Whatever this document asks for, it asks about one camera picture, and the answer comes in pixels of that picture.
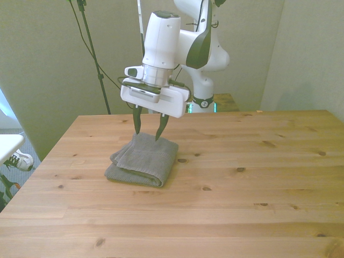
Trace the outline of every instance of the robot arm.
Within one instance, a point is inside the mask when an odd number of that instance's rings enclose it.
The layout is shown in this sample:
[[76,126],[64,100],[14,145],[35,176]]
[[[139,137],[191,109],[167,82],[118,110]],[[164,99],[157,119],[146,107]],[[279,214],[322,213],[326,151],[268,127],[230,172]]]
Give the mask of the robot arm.
[[178,118],[185,114],[189,98],[187,90],[171,85],[173,69],[177,64],[190,68],[196,71],[194,79],[214,59],[212,45],[213,42],[217,45],[217,37],[212,35],[213,9],[225,0],[174,1],[181,11],[199,21],[197,29],[194,32],[181,30],[178,15],[167,11],[153,12],[147,27],[142,65],[125,69],[128,78],[123,80],[121,87],[121,98],[134,104],[136,133],[140,131],[142,107],[161,113],[156,139],[166,126],[168,116]]

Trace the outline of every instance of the black pole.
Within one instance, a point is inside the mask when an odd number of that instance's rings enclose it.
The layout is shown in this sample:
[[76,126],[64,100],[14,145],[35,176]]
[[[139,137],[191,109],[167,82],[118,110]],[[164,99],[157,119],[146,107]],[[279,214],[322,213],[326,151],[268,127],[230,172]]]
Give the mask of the black pole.
[[96,58],[95,49],[93,48],[91,34],[90,34],[89,29],[88,29],[88,25],[87,25],[87,21],[86,21],[86,16],[85,16],[85,12],[84,12],[85,11],[84,5],[86,5],[86,0],[77,0],[77,5],[79,6],[79,10],[81,11],[82,18],[83,18],[84,23],[85,23],[85,28],[86,28],[86,31],[87,31],[88,40],[90,41],[93,59],[95,61],[97,72],[98,72],[98,79],[99,79],[99,81],[101,83],[101,87],[102,87],[102,91],[103,91],[103,96],[104,96],[104,100],[105,100],[106,109],[107,109],[108,114],[111,114],[109,103],[108,103],[108,98],[106,97],[104,83],[103,83],[104,75],[101,74],[101,72],[99,70],[99,64],[98,64],[98,61],[97,61],[97,58]]

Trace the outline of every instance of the wooden table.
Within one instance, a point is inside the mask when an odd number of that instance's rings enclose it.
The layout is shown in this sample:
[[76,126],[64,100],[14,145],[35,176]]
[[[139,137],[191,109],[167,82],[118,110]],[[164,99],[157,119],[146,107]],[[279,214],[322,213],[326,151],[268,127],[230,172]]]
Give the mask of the wooden table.
[[[159,115],[142,115],[155,134]],[[113,183],[132,117],[81,116],[0,213],[0,257],[344,257],[344,124],[327,111],[171,118],[163,188]]]

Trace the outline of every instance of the folded towel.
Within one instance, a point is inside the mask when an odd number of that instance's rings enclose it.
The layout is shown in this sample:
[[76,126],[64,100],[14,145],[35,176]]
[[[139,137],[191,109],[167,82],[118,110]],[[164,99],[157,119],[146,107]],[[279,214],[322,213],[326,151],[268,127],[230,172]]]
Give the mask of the folded towel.
[[171,171],[178,144],[146,133],[133,139],[110,156],[112,164],[105,172],[109,180],[162,187]]

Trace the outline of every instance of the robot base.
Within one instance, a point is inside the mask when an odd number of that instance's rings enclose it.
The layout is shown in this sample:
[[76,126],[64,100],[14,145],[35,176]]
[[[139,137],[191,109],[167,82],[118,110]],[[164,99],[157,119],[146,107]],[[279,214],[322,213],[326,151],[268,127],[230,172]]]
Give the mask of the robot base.
[[191,102],[189,113],[216,113],[216,103],[213,102],[208,107],[202,109],[195,102]]

